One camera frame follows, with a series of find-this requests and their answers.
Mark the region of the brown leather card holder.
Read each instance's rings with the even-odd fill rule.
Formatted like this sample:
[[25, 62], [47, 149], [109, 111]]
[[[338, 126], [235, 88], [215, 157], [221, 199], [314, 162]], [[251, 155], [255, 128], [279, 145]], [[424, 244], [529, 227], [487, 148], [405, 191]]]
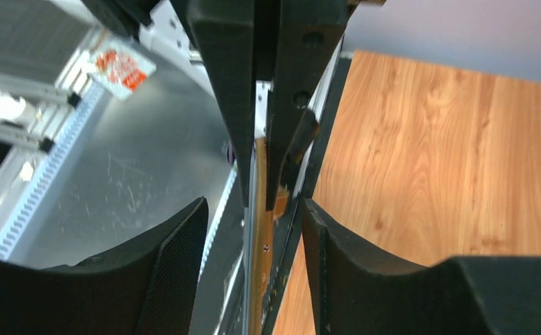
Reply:
[[[299, 130], [295, 133], [286, 161], [287, 178], [297, 178], [303, 156], [319, 131], [316, 114], [307, 108]], [[244, 230], [244, 300], [242, 304], [242, 333], [262, 333], [262, 301], [267, 294], [269, 275], [274, 260], [274, 224], [284, 215], [293, 199], [293, 187], [279, 179], [275, 191], [269, 189], [267, 141], [253, 141], [250, 159], [249, 197], [245, 208]]]

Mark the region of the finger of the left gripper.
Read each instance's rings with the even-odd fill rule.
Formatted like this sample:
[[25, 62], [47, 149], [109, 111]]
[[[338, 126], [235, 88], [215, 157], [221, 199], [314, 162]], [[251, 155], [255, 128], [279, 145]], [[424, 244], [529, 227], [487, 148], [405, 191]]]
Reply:
[[290, 145], [348, 21], [346, 1], [282, 1], [267, 115], [267, 209]]
[[254, 2], [190, 1], [187, 19], [235, 153], [242, 203], [249, 205], [253, 148]]

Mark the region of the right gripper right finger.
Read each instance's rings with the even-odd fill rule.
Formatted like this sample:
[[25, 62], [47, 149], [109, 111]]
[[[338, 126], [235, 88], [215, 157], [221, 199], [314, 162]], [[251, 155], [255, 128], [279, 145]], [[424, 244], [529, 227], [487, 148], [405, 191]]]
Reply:
[[318, 334], [541, 334], [541, 257], [397, 257], [303, 204]]

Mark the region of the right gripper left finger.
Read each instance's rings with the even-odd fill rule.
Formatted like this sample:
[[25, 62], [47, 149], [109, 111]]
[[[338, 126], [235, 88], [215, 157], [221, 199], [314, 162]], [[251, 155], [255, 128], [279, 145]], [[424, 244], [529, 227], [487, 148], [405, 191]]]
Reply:
[[74, 266], [0, 261], [0, 334], [187, 334], [207, 219], [198, 198]]

